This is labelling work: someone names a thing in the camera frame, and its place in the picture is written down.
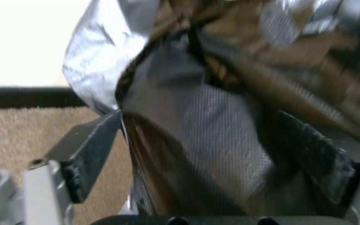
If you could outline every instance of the crumpled foil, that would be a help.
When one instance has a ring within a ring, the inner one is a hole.
[[[159,0],[93,0],[74,30],[63,73],[86,104],[100,114],[117,109],[123,70],[146,45]]]
[[[334,17],[341,0],[275,0],[266,4],[260,17],[260,27],[267,40],[286,47],[300,35],[334,30],[338,19]],[[312,8],[312,16],[300,30],[293,14]]]

